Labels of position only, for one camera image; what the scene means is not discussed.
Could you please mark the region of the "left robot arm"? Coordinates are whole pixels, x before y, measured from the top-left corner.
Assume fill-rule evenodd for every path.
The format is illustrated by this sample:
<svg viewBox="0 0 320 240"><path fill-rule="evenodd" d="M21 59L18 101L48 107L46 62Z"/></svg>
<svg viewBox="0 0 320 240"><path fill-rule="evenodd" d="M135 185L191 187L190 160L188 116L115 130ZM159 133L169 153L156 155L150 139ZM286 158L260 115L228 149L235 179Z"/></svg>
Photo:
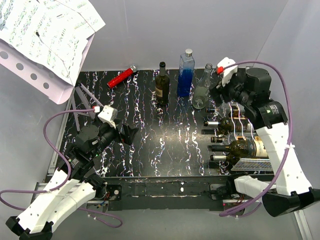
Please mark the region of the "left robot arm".
<svg viewBox="0 0 320 240"><path fill-rule="evenodd" d="M138 128L117 127L102 123L84 126L75 137L62 163L43 190L37 191L36 199L20 215L11 216L6 226L21 240L49 240L57 227L73 212L91 199L101 200L112 195L115 186L97 174L87 173L98 157L112 142L131 145Z"/></svg>

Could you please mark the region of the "dark green wine bottle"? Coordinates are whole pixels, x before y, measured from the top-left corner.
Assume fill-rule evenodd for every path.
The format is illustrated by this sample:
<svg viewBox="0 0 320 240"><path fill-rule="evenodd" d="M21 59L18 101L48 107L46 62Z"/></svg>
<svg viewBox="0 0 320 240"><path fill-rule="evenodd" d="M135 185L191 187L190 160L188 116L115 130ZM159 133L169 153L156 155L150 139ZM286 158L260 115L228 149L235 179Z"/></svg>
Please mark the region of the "dark green wine bottle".
<svg viewBox="0 0 320 240"><path fill-rule="evenodd" d="M165 106L169 102L170 78L166 72L166 63L159 63L159 74L155 77L155 95L159 105Z"/></svg>

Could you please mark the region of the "clear glass bottle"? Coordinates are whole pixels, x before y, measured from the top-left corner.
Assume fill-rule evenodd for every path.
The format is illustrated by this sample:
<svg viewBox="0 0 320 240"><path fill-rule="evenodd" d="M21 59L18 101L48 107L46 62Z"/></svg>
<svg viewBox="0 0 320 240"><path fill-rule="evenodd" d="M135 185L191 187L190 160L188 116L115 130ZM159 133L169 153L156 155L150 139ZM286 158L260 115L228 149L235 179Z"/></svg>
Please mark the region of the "clear glass bottle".
<svg viewBox="0 0 320 240"><path fill-rule="evenodd" d="M212 71L213 65L211 63L207 63L205 65L203 75L195 87L192 98L192 106L197 110L203 109L208 102Z"/></svg>

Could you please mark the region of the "blue square glass bottle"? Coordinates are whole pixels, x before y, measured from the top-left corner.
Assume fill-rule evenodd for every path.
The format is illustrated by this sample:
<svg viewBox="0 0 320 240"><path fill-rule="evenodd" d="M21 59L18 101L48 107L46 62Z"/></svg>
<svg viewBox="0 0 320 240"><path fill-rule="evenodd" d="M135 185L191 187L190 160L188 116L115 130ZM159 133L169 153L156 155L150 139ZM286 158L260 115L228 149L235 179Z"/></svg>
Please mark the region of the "blue square glass bottle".
<svg viewBox="0 0 320 240"><path fill-rule="evenodd" d="M190 94L194 75L195 60L193 50L188 48L180 55L177 96L186 97Z"/></svg>

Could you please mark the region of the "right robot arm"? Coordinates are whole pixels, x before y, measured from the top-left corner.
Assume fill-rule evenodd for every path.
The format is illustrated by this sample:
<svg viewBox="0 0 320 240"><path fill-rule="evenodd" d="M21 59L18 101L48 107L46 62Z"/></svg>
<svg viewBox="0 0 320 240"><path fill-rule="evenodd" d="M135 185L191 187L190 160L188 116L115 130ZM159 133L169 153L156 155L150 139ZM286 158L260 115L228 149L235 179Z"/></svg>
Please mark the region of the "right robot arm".
<svg viewBox="0 0 320 240"><path fill-rule="evenodd" d="M292 144L292 116L270 98L272 78L266 69L237 65L218 66L213 74L211 95L225 102L235 101L244 107L244 115L262 141L270 160L274 178L270 183L246 174L234 174L226 182L227 195L251 199L220 213L221 217L237 212L259 201L272 217L303 210L319 202L320 191L307 180Z"/></svg>

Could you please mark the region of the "dark wine bottle white label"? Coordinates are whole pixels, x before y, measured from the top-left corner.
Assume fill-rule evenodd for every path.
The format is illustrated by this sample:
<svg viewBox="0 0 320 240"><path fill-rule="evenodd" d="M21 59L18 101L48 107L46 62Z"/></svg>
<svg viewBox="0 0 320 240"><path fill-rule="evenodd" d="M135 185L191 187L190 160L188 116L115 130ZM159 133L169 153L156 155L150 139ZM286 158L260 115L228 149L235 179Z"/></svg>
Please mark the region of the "dark wine bottle white label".
<svg viewBox="0 0 320 240"><path fill-rule="evenodd" d="M227 152L235 157L267 158L268 153L261 140L234 140L227 145L208 145L212 152Z"/></svg>

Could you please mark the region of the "red glitter microphone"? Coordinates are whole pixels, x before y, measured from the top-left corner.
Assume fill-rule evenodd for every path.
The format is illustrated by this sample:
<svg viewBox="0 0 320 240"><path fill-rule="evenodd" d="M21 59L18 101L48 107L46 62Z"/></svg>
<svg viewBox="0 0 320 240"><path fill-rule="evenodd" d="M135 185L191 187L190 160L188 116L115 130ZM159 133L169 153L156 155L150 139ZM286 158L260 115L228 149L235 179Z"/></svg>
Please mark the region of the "red glitter microphone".
<svg viewBox="0 0 320 240"><path fill-rule="evenodd" d="M115 86L117 86L118 84L120 84L121 82L123 82L125 79L130 77L133 73L136 73L137 71L138 71L137 67L135 65L131 65L127 70L125 70L124 72L122 72L118 76L114 77L112 80L110 80L107 83L107 86L110 89L112 89Z"/></svg>

